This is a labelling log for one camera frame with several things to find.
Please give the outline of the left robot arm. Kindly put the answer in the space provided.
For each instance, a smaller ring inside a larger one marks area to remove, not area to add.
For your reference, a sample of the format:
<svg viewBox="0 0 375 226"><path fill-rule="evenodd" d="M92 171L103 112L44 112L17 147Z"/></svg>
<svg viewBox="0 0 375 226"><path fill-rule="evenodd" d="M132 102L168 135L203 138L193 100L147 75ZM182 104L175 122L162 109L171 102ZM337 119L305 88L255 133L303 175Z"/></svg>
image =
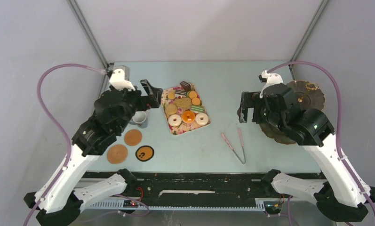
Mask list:
<svg viewBox="0 0 375 226"><path fill-rule="evenodd" d="M120 169L109 178L84 188L77 183L88 168L125 131L136 112L161 106L163 89L141 80L146 91L136 87L119 88L111 85L95 102L91 117L72 138L68 138L67 154L50 180L36 192L27 193L24 201L38 213L42 226L67 226L90 205L113 195L131 196L136 192L137 179L127 169Z"/></svg>

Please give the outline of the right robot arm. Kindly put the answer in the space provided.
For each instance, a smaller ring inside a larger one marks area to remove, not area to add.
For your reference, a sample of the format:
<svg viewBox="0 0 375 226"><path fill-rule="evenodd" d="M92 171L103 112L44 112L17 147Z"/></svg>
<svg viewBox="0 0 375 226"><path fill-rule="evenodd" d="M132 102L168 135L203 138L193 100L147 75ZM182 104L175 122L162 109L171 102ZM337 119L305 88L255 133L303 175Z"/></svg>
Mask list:
<svg viewBox="0 0 375 226"><path fill-rule="evenodd" d="M346 168L348 158L336 147L334 127L321 110L303 110L295 92L282 83L261 92L243 92L237 111L241 123L247 122L250 108L254 110L253 122L269 124L294 140L312 156L326 177L325 182L314 182L273 169L262 178L264 195L295 196L314 204L335 222L360 222L366 217L366 203L375 202L375 187L366 183L358 186Z"/></svg>

